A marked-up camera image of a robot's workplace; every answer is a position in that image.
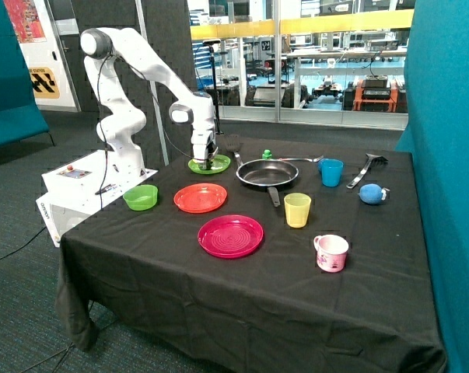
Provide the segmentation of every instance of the yellow warning sign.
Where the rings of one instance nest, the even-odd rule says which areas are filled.
[[[60,91],[49,68],[29,68],[33,95],[36,99],[58,99]]]

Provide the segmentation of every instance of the red plate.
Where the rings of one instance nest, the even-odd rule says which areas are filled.
[[[264,238],[258,221],[242,215],[225,215],[212,219],[198,232],[205,251],[224,259],[236,259],[252,253]]]
[[[173,202],[182,211],[202,214],[222,206],[226,197],[227,190],[220,185],[200,183],[179,190],[173,198]]]

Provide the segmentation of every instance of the pan handle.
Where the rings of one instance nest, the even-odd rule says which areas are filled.
[[[237,166],[241,167],[243,165],[243,161],[241,160],[240,153],[238,152],[233,152],[233,153],[234,153],[234,156],[236,157]]]
[[[267,192],[271,196],[272,203],[273,203],[274,207],[279,207],[281,205],[281,201],[279,200],[278,190],[273,186],[269,186],[267,188]]]

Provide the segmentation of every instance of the white wall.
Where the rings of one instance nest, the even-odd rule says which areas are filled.
[[[208,0],[187,0],[187,6],[189,10],[199,10],[203,9],[203,12],[209,12],[210,5]]]
[[[262,21],[264,19],[264,1],[250,0],[250,16],[253,21]]]
[[[301,13],[301,0],[281,0],[281,19],[300,18]]]

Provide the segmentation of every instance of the floor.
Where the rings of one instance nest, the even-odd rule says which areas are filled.
[[[41,174],[102,148],[93,113],[43,112],[47,134],[0,148],[0,372],[227,372],[196,361],[163,341],[122,325],[95,304],[103,330],[87,353],[72,347],[54,311],[58,255],[35,205],[46,192]],[[394,149],[401,132],[288,124],[222,122],[226,133]]]

